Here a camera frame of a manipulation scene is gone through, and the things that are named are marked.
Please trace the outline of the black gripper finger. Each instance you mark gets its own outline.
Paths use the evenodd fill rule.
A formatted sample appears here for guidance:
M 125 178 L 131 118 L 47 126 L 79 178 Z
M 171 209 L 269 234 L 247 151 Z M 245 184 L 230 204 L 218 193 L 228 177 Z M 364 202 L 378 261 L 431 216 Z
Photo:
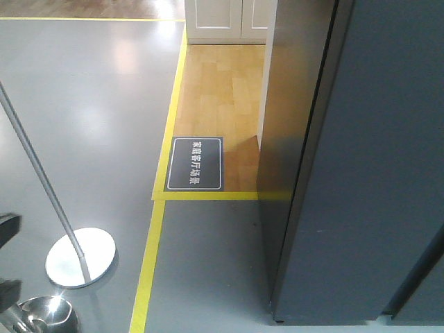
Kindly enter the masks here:
M 5 311 L 19 300 L 21 293 L 20 280 L 1 281 L 1 311 Z
M 22 216 L 7 213 L 0 217 L 0 247 L 6 245 L 21 228 Z

